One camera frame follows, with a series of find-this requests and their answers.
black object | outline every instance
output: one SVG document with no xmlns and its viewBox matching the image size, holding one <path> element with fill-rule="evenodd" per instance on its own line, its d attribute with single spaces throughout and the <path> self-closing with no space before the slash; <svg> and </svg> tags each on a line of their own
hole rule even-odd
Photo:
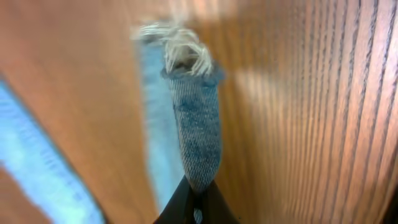
<svg viewBox="0 0 398 224">
<path fill-rule="evenodd" d="M 390 201 L 386 214 L 383 218 L 383 224 L 398 223 L 398 186 L 395 189 L 394 195 Z"/>
<path fill-rule="evenodd" d="M 195 194 L 184 176 L 163 212 L 154 224 L 196 224 L 194 209 L 201 210 L 201 224 L 238 224 L 214 181 Z"/>
</svg>

frayed edge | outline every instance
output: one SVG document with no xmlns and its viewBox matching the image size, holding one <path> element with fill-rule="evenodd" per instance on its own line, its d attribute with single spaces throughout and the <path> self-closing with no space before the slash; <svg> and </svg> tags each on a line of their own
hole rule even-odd
<svg viewBox="0 0 398 224">
<path fill-rule="evenodd" d="M 165 49 L 165 70 L 172 73 L 178 67 L 188 67 L 187 74 L 209 76 L 214 66 L 207 47 L 200 42 L 191 29 L 178 22 L 158 21 L 141 26 L 132 39 L 142 40 L 147 44 L 160 44 Z"/>
</svg>

denim fabric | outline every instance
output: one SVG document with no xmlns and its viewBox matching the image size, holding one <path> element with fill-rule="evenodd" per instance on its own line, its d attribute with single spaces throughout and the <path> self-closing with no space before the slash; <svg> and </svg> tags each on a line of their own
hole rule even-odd
<svg viewBox="0 0 398 224">
<path fill-rule="evenodd" d="M 141 86 L 146 127 L 147 170 L 157 207 L 163 211 L 184 175 L 171 92 L 160 76 L 163 47 L 141 42 Z"/>
<path fill-rule="evenodd" d="M 147 165 L 162 211 L 184 173 L 196 192 L 215 178 L 221 161 L 217 84 L 223 72 L 215 66 L 211 74 L 187 74 L 185 68 L 166 73 L 163 46 L 138 45 Z"/>
<path fill-rule="evenodd" d="M 104 223 L 82 181 L 2 80 L 0 165 L 52 223 Z"/>
<path fill-rule="evenodd" d="M 188 75 L 179 68 L 162 71 L 169 80 L 178 126 L 183 168 L 192 189 L 205 190 L 215 178 L 221 162 L 221 133 L 217 84 L 223 77 L 219 67 L 210 75 Z"/>
</svg>

wooden surface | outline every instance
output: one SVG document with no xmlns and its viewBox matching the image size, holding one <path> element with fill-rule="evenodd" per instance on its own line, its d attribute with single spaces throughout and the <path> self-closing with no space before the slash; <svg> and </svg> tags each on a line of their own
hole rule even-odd
<svg viewBox="0 0 398 224">
<path fill-rule="evenodd" d="M 156 216 L 128 28 L 185 15 L 228 78 L 241 223 L 378 223 L 398 178 L 396 0 L 0 2 L 0 66 L 114 223 Z"/>
</svg>

denim strip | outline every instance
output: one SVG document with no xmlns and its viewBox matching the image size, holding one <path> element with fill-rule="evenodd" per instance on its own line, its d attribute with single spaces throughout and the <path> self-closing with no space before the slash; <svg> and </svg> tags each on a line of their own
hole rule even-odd
<svg viewBox="0 0 398 224">
<path fill-rule="evenodd" d="M 146 166 L 156 204 L 162 212 L 184 175 L 171 92 L 160 73 L 164 68 L 162 46 L 139 46 L 141 87 L 146 127 Z"/>
<path fill-rule="evenodd" d="M 217 84 L 223 71 L 214 66 L 208 74 L 189 75 L 178 68 L 162 76 L 169 81 L 178 126 L 182 164 L 192 189 L 204 191 L 221 162 L 221 132 Z"/>
<path fill-rule="evenodd" d="M 2 80 L 0 165 L 52 223 L 104 223 L 79 176 Z"/>
</svg>

